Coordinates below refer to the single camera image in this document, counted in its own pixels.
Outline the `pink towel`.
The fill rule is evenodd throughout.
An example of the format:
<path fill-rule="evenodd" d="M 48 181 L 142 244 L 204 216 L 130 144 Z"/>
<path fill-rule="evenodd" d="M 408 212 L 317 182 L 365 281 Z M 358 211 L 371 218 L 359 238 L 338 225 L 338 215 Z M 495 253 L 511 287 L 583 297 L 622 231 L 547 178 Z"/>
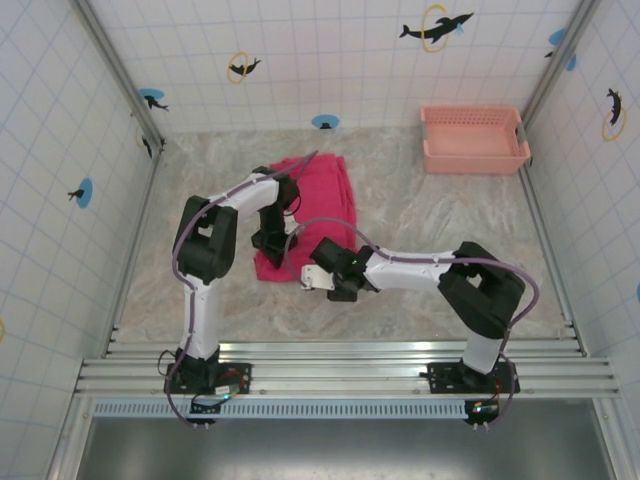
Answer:
<path fill-rule="evenodd" d="M 272 170 L 284 170 L 300 162 L 302 157 L 286 158 L 269 167 Z M 346 163 L 343 157 L 335 154 L 315 156 L 302 172 L 302 165 L 289 171 L 295 177 L 300 190 L 299 198 L 289 208 L 293 219 L 302 224 L 314 218 L 331 217 L 356 225 L 356 205 Z M 341 247 L 355 249 L 355 233 L 349 228 L 332 222 L 315 223 L 296 234 L 289 249 L 291 266 L 297 273 L 312 263 L 310 255 L 320 241 L 328 237 Z M 272 283 L 294 282 L 295 276 L 288 270 L 285 261 L 279 269 L 274 269 L 267 256 L 257 252 L 254 257 L 256 276 L 259 281 Z"/>

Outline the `pink perforated plastic basket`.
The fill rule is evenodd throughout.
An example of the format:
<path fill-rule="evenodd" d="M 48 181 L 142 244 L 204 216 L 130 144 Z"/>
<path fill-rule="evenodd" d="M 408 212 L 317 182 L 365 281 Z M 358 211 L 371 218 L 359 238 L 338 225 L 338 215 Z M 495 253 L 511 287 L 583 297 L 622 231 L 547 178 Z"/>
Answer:
<path fill-rule="evenodd" d="M 508 105 L 420 109 L 428 174 L 512 175 L 531 159 L 519 110 Z"/>

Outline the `blue oval dolphin sticker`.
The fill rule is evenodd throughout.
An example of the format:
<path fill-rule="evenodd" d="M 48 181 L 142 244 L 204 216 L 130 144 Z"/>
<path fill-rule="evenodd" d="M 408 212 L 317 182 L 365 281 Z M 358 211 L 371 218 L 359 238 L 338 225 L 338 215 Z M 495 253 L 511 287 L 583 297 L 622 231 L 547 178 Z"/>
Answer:
<path fill-rule="evenodd" d="M 150 110 L 157 109 L 166 112 L 169 111 L 169 106 L 161 103 L 165 97 L 165 93 L 162 90 L 155 88 L 140 88 L 138 93 Z"/>

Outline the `blue circle dolphin sticker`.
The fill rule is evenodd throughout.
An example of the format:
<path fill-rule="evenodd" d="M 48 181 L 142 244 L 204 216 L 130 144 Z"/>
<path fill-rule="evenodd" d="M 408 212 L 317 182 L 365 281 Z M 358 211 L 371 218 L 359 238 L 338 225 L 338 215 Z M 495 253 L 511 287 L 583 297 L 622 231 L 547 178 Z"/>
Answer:
<path fill-rule="evenodd" d="M 86 209 L 93 197 L 94 185 L 91 178 L 86 177 L 80 181 L 78 187 L 67 193 L 68 200 L 74 201 L 80 209 Z"/>

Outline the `blue patch sticker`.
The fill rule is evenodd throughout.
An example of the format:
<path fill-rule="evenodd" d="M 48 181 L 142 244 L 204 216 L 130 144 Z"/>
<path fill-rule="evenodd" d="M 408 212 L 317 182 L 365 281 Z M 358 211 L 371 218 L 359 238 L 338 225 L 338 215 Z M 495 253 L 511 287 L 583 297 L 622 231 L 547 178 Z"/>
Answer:
<path fill-rule="evenodd" d="M 553 32 L 548 37 L 548 42 L 551 45 L 552 49 L 545 55 L 545 58 L 550 59 L 554 55 L 555 50 L 557 49 L 557 47 L 560 45 L 560 43 L 564 39 L 565 32 L 566 32 L 565 29 L 560 29 L 560 30 L 557 30 L 557 31 Z M 577 54 L 575 52 L 573 52 L 571 57 L 567 61 L 566 71 L 567 72 L 573 71 L 575 69 L 576 65 L 577 65 Z"/>

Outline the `aluminium front rail frame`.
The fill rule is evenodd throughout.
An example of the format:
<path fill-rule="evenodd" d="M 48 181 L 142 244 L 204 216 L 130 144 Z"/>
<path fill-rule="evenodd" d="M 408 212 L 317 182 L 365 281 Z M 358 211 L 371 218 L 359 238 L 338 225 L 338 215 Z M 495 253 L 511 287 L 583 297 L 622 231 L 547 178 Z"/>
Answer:
<path fill-rule="evenodd" d="M 157 398 L 169 363 L 165 343 L 111 344 L 104 357 L 85 360 L 75 392 L 92 397 Z M 250 392 L 265 398 L 425 397 L 431 362 L 458 360 L 461 341 L 236 342 L 220 347 L 223 362 L 253 366 Z M 576 339 L 515 340 L 521 399 L 616 398 L 620 387 L 606 358 L 590 357 Z"/>

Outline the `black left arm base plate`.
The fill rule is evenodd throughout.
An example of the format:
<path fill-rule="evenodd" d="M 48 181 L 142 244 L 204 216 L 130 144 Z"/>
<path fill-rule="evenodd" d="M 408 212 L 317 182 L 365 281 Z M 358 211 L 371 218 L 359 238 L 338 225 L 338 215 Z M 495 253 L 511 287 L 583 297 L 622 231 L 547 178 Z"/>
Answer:
<path fill-rule="evenodd" d="M 186 395 L 248 394 L 250 363 L 195 360 L 186 357 L 174 375 L 165 382 L 165 391 Z"/>

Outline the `aluminium side rail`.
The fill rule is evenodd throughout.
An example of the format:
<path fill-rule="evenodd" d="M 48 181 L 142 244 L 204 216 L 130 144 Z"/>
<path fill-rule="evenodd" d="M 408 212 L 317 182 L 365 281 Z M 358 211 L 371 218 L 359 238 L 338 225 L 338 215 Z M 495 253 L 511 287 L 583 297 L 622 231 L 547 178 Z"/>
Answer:
<path fill-rule="evenodd" d="M 155 188 L 156 176 L 161 163 L 163 151 L 164 147 L 161 147 L 159 152 L 152 158 L 152 166 L 149 171 L 149 175 L 145 181 L 144 188 L 141 190 L 139 202 L 137 203 L 137 210 L 135 211 L 136 216 L 134 217 L 134 229 L 132 230 L 130 242 L 126 250 L 126 256 L 124 257 L 125 262 L 123 263 L 123 269 L 118 279 L 117 289 L 115 290 L 113 302 L 108 314 L 108 320 L 102 334 L 101 346 L 98 353 L 99 358 L 106 357 L 111 343 L 112 334 L 119 328 L 120 319 L 124 310 L 140 245 L 144 235 L 144 229 L 147 222 L 147 211 Z"/>
<path fill-rule="evenodd" d="M 585 346 L 576 324 L 574 309 L 571 305 L 566 285 L 561 275 L 558 259 L 551 242 L 546 222 L 543 218 L 543 211 L 527 164 L 519 169 L 518 175 L 528 204 L 528 209 L 531 214 L 532 222 L 536 230 L 538 241 L 541 246 L 554 295 L 563 319 L 564 330 L 569 331 L 569 334 L 565 334 L 563 338 L 571 338 L 574 340 L 577 343 L 577 351 L 580 355 L 582 357 L 589 357 L 589 350 Z"/>

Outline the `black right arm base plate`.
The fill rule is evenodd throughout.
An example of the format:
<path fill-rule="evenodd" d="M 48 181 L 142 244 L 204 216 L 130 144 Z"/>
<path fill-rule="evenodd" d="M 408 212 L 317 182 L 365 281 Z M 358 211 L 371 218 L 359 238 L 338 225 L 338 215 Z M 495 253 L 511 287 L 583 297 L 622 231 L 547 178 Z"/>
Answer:
<path fill-rule="evenodd" d="M 420 373 L 432 394 L 519 393 L 517 374 L 506 362 L 499 362 L 488 374 L 481 374 L 459 362 L 432 362 Z"/>

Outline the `aluminium frame post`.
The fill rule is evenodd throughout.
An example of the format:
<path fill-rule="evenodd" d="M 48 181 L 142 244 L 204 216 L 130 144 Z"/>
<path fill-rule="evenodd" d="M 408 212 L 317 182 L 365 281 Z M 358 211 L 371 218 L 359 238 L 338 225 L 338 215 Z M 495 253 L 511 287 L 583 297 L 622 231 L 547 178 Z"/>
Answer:
<path fill-rule="evenodd" d="M 580 0 L 578 7 L 565 28 L 565 34 L 554 49 L 550 63 L 538 82 L 534 93 L 522 114 L 523 129 L 528 131 L 544 104 L 566 71 L 566 65 L 576 53 L 580 40 L 592 22 L 603 0 Z"/>
<path fill-rule="evenodd" d="M 90 0 L 69 0 L 69 3 L 138 121 L 142 135 L 159 152 L 164 138 Z"/>

